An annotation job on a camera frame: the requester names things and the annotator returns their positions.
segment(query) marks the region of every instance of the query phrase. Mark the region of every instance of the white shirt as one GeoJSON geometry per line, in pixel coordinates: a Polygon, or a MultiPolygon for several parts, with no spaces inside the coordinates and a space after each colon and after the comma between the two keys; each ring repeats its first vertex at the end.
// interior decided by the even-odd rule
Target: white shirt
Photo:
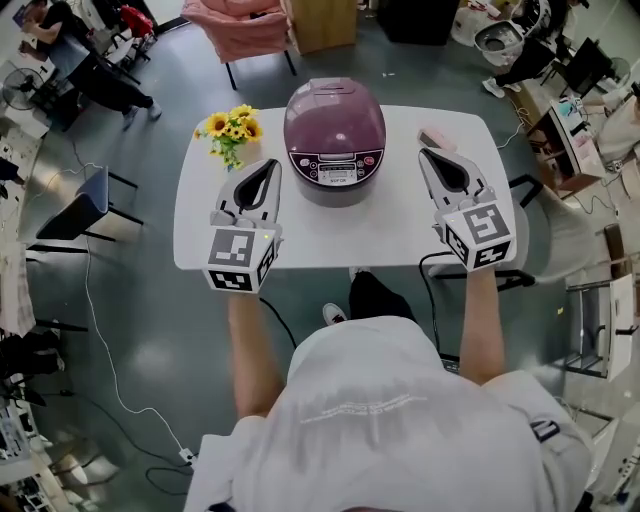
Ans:
{"type": "Polygon", "coordinates": [[[573,512],[590,453],[529,374],[485,386],[445,371],[420,327],[340,323],[296,350],[268,417],[204,436],[185,505],[204,512],[573,512]],[[539,442],[530,423],[552,420],[539,442]]]}
{"type": "Polygon", "coordinates": [[[596,139],[604,162],[621,160],[631,151],[640,150],[640,121],[635,114],[636,97],[631,96],[621,105],[628,93],[629,89],[623,87],[602,96],[605,106],[614,110],[596,139]]]}

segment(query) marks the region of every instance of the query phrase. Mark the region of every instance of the gray floor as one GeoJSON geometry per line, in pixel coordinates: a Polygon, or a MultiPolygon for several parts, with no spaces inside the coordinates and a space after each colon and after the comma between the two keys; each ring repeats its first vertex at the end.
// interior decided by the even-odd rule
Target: gray floor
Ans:
{"type": "MultiPolygon", "coordinates": [[[[444,48],[395,45],[371,20],[361,20],[358,44],[304,59],[294,55],[299,76],[290,75],[284,56],[243,60],[233,64],[238,91],[234,92],[211,43],[194,26],[160,37],[151,62],[136,74],[143,89],[164,107],[156,124],[140,112],[132,129],[120,131],[121,118],[92,106],[67,134],[51,133],[41,153],[40,167],[30,194],[50,178],[51,169],[78,165],[69,138],[80,158],[101,165],[140,185],[137,193],[114,185],[114,199],[122,209],[145,221],[137,241],[110,244],[92,240],[96,254],[90,274],[91,295],[102,334],[109,342],[120,376],[120,389],[132,408],[157,407],[181,442],[197,451],[205,433],[226,434],[234,424],[228,368],[229,344],[224,297],[212,293],[201,275],[178,270],[173,263],[173,207],[180,168],[193,128],[213,111],[241,103],[258,108],[286,105],[296,87],[311,77],[351,76],[371,89],[383,104],[412,105],[469,112],[481,116],[496,143],[502,144],[518,124],[507,100],[481,88],[490,70],[473,49],[453,42],[444,48]],[[395,75],[384,77],[384,73],[395,75]]],[[[501,151],[507,175],[537,175],[533,154],[523,135],[501,151]]],[[[31,232],[53,213],[78,183],[66,175],[23,217],[31,232]]],[[[543,265],[548,251],[548,227],[536,204],[528,208],[531,222],[529,264],[543,265]]],[[[425,230],[431,229],[425,224],[425,230]]],[[[84,240],[75,244],[82,246],[84,240]]],[[[108,408],[149,450],[176,455],[177,448],[164,425],[151,413],[134,416],[117,404],[105,349],[92,326],[84,294],[87,259],[82,255],[40,256],[30,267],[29,281],[36,313],[41,317],[82,323],[91,333],[64,337],[67,372],[40,378],[38,389],[73,387],[108,408]]],[[[417,267],[385,268],[376,274],[403,294],[431,335],[428,296],[417,267]]],[[[322,327],[321,307],[335,301],[346,308],[347,271],[274,271],[264,288],[289,323],[298,342],[322,327]]],[[[464,307],[464,283],[434,285],[443,350],[457,354],[464,307]]],[[[568,312],[563,284],[516,289],[501,295],[508,362],[511,368],[534,368],[564,354],[568,312]]],[[[285,332],[270,312],[273,344],[284,370],[292,349],[285,332]]],[[[175,511],[182,497],[160,494],[144,481],[144,469],[156,461],[135,452],[102,413],[69,398],[50,399],[38,414],[44,433],[60,438],[64,432],[90,437],[120,474],[109,484],[86,491],[104,509],[175,511]]],[[[185,490],[188,478],[158,475],[167,488],[185,490]]]]}

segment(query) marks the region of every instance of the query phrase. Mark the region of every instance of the rice cooker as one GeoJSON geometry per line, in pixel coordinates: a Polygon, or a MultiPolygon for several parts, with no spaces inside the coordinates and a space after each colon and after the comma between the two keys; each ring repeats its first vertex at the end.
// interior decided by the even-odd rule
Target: rice cooker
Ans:
{"type": "Polygon", "coordinates": [[[371,191],[384,156],[380,105],[350,78],[317,78],[289,100],[284,140],[302,194],[321,206],[350,206],[371,191]]]}

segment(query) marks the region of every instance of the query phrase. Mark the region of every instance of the person sitting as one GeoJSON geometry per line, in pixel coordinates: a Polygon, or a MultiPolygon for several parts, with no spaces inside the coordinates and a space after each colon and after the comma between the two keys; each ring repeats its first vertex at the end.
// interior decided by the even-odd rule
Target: person sitting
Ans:
{"type": "MultiPolygon", "coordinates": [[[[524,18],[536,16],[535,3],[523,0],[524,18]]],[[[497,75],[482,82],[484,88],[496,98],[504,98],[504,87],[520,92],[518,82],[537,77],[551,61],[558,55],[565,56],[568,51],[565,37],[571,39],[575,26],[575,13],[572,7],[578,4],[589,7],[587,0],[549,0],[547,12],[542,14],[540,26],[524,42],[522,53],[502,75],[497,75]]]]}
{"type": "Polygon", "coordinates": [[[605,164],[640,157],[640,85],[620,87],[584,102],[585,107],[604,107],[607,119],[596,136],[605,164]]]}

